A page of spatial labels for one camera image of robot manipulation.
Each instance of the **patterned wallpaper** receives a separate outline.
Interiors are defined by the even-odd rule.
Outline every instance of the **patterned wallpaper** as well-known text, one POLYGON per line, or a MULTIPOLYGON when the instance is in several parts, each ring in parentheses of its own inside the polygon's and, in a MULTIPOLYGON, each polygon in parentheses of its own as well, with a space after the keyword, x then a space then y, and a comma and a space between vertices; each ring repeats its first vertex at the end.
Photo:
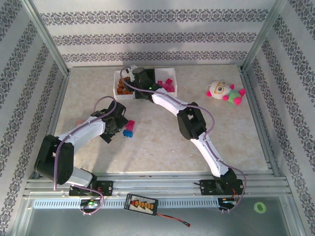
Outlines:
POLYGON ((63 75, 19 0, 0 0, 0 236, 9 235, 63 75))
POLYGON ((274 1, 34 3, 71 68, 133 63, 241 65, 274 1))
POLYGON ((313 6, 287 1, 248 70, 272 152, 288 177, 307 235, 315 235, 313 6))

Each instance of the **green tape roll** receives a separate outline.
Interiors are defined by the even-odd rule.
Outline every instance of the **green tape roll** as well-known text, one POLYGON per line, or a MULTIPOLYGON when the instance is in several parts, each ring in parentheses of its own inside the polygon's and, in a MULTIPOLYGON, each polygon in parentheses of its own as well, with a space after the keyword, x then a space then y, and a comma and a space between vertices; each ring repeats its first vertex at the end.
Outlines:
POLYGON ((264 203, 257 202, 254 204, 254 210, 259 214, 263 214, 266 212, 266 205, 264 203))

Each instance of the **red wire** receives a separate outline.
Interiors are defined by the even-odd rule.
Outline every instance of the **red wire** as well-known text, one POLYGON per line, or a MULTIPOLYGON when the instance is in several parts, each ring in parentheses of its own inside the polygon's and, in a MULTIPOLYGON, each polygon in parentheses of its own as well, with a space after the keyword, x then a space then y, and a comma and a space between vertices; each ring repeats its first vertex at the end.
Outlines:
POLYGON ((175 217, 169 216, 169 215, 162 215, 162 214, 158 214, 158 213, 157 213, 157 215, 162 216, 162 217, 167 218, 167 219, 177 220, 177 221, 179 221, 179 222, 182 222, 182 223, 183 223, 184 225, 186 225, 187 227, 190 227, 190 223, 188 223, 188 222, 186 222, 186 221, 184 221, 184 220, 182 220, 182 219, 175 218, 175 217))

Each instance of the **purple cable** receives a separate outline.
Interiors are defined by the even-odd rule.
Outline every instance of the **purple cable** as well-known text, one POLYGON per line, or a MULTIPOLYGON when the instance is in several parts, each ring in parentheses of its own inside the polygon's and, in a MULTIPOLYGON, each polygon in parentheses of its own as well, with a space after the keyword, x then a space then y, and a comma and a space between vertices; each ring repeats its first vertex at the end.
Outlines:
POLYGON ((211 125, 210 129, 205 133, 205 135, 204 135, 204 137, 203 137, 203 139, 206 141, 207 148, 210 150, 211 154, 213 155, 213 157, 214 157, 217 161, 219 161, 221 164, 225 165, 225 166, 228 167, 228 168, 231 168, 231 169, 234 169, 234 170, 240 172, 240 173, 242 174, 242 176, 244 177, 244 187, 243 187, 242 194, 241 194, 241 196, 240 196, 240 199, 237 201, 236 205, 228 212, 228 213, 230 213, 230 212, 231 212, 234 208, 236 208, 236 207, 239 205, 239 203, 241 202, 241 200, 242 200, 242 198, 243 198, 243 195, 245 194, 245 189, 246 189, 247 180, 246 180, 246 175, 244 174, 244 172, 242 172, 241 170, 239 170, 239 169, 237 169, 237 168, 235 168, 235 167, 232 167, 232 166, 229 166, 229 165, 225 164, 223 161, 221 161, 221 160, 215 155, 215 153, 214 153, 214 152, 212 151, 212 149, 210 148, 210 145, 209 145, 209 143, 208 143, 208 141, 207 141, 207 137, 206 137, 206 136, 213 130, 213 128, 214 128, 214 126, 215 126, 215 119, 214 119, 213 115, 212 115, 207 109, 205 109, 205 108, 203 108, 203 107, 194 106, 194 105, 182 104, 182 103, 178 102, 177 100, 175 100, 173 97, 169 96, 169 95, 166 94, 166 93, 157 92, 157 91, 151 91, 151 90, 146 90, 146 89, 140 89, 140 88, 137 88, 137 87, 134 87, 134 86, 128 84, 128 83, 123 79, 123 71, 126 70, 126 69, 129 69, 129 68, 130 68, 130 66, 126 66, 126 67, 124 67, 123 69, 121 69, 121 71, 120 71, 120 78, 121 78, 122 82, 123 82, 125 85, 127 85, 128 87, 130 87, 130 88, 132 88, 132 89, 134 89, 134 90, 137 90, 137 91, 141 91, 141 92, 150 92, 150 93, 153 93, 153 94, 159 94, 159 95, 162 95, 162 96, 167 96, 169 99, 171 99, 173 102, 175 102, 176 104, 178 104, 178 105, 180 105, 180 106, 201 109, 201 110, 205 111, 205 112, 210 116, 210 118, 211 118, 211 120, 212 120, 212 125, 211 125))
POLYGON ((60 153, 60 149, 61 149, 62 145, 66 142, 66 140, 67 140, 70 136, 72 136, 73 134, 75 134, 78 130, 84 128, 85 126, 87 126, 87 125, 89 125, 89 124, 91 124, 91 123, 94 123, 95 121, 97 121, 97 120, 99 120, 99 119, 104 118, 105 116, 108 116, 109 114, 111 114, 111 113, 115 110, 115 108, 116 108, 116 106, 117 106, 117 102, 116 102, 116 100, 115 100, 112 96, 104 96, 104 97, 100 98, 100 99, 96 102, 96 104, 95 104, 95 106, 94 106, 94 110, 96 109, 96 105, 97 105, 101 100, 103 100, 103 99, 105 99, 105 98, 111 98, 111 99, 114 100, 115 104, 114 104, 113 109, 110 110, 108 113, 105 113, 104 115, 100 116, 100 117, 97 117, 97 118, 95 118, 95 119, 92 119, 90 122, 86 122, 86 123, 80 125, 80 126, 77 127, 76 129, 74 129, 70 134, 68 134, 68 135, 60 142, 60 144, 58 145, 57 150, 56 150, 55 163, 54 163, 54 191, 56 191, 56 189, 57 189, 58 157, 59 157, 59 153, 60 153))
POLYGON ((84 211, 84 208, 81 210, 83 212, 83 214, 87 214, 87 215, 92 215, 94 214, 95 212, 97 212, 99 209, 101 209, 101 207, 103 206, 104 204, 104 196, 101 192, 95 190, 95 189, 91 189, 91 188, 86 188, 86 187, 82 187, 82 186, 79 186, 79 185, 73 185, 74 187, 77 187, 77 188, 82 188, 82 189, 85 189, 85 190, 88 190, 88 191, 92 191, 92 192, 95 192, 95 193, 98 193, 100 195, 100 198, 101 198, 101 203, 98 205, 98 208, 96 208, 94 211, 90 212, 90 213, 86 213, 84 211))

